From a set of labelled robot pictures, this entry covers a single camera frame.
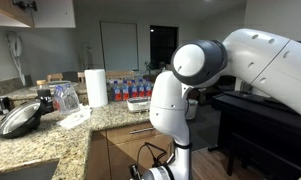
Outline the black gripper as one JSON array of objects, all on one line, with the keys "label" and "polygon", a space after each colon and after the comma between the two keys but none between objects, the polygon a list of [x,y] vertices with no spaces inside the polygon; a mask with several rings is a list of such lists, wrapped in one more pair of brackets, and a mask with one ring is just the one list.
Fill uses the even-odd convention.
[{"label": "black gripper", "polygon": [[129,166],[131,179],[130,180],[143,180],[142,174],[138,170],[138,166],[136,164],[132,164]]}]

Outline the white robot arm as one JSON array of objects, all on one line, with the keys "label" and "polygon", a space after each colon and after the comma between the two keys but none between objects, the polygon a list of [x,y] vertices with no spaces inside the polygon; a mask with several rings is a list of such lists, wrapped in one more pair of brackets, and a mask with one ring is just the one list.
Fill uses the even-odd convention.
[{"label": "white robot arm", "polygon": [[224,40],[194,40],[180,45],[172,68],[154,83],[149,118],[172,138],[174,161],[146,170],[141,180],[190,180],[190,132],[186,99],[193,89],[224,90],[244,82],[301,115],[301,41],[242,28]]}]

